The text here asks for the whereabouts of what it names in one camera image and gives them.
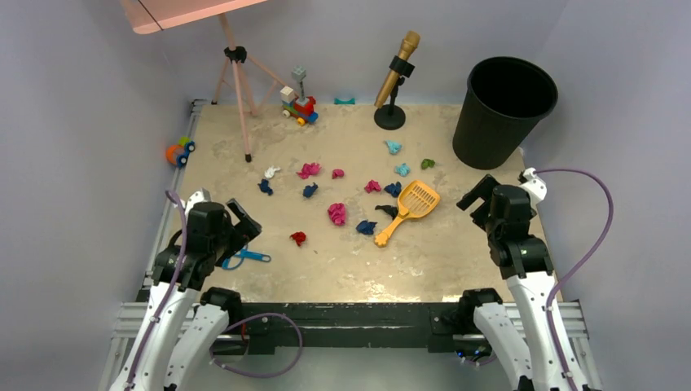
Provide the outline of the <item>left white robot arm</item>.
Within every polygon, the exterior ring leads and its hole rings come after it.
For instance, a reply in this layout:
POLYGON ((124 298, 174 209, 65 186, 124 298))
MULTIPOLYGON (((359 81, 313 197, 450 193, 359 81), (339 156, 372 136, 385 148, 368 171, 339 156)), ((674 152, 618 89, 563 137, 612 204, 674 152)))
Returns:
POLYGON ((112 390, 180 390, 215 337, 242 325, 241 295, 203 286, 261 225, 237 200, 219 204, 201 194, 188 199, 185 214, 183 228, 155 257, 146 312, 112 390))

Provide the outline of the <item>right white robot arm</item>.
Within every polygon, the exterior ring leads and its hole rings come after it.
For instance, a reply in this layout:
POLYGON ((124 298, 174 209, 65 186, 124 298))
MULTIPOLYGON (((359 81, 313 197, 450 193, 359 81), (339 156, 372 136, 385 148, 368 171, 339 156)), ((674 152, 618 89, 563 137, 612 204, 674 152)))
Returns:
POLYGON ((493 288, 464 291, 457 319, 489 342, 514 390, 588 390, 588 379, 570 345, 556 295, 556 278, 547 245, 530 233, 532 206, 546 185, 526 172, 518 186, 481 179, 458 202, 485 233, 491 260, 513 295, 522 330, 518 331, 493 288))

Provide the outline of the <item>large magenta paper scrap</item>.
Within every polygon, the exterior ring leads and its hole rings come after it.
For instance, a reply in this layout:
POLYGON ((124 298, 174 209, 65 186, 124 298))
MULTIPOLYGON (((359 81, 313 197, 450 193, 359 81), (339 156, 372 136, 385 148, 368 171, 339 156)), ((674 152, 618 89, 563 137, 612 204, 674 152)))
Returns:
POLYGON ((336 226, 344 226, 347 219, 346 206, 343 203, 334 203, 328 207, 328 216, 336 226))

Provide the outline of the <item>blue hand brush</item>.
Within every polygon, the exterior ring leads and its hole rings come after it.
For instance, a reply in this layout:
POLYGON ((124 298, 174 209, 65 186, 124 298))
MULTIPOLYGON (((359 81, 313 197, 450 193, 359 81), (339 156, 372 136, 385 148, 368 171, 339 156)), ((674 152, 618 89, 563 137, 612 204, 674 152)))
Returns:
POLYGON ((268 263, 271 262, 272 258, 269 255, 252 252, 247 248, 242 248, 239 252, 223 261, 221 267, 224 270, 236 270, 241 267, 246 260, 268 263))

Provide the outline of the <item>yellow slotted plastic scoop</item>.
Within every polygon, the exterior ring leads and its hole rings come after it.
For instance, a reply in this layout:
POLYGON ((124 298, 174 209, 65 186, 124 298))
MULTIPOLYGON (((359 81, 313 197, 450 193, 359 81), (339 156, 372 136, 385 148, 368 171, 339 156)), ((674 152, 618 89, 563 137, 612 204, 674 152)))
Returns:
POLYGON ((406 220, 422 218, 428 215, 441 201, 441 196, 429 185, 421 180, 410 182, 398 196, 398 215, 378 235, 374 243, 378 248, 384 248, 394 231, 406 220))

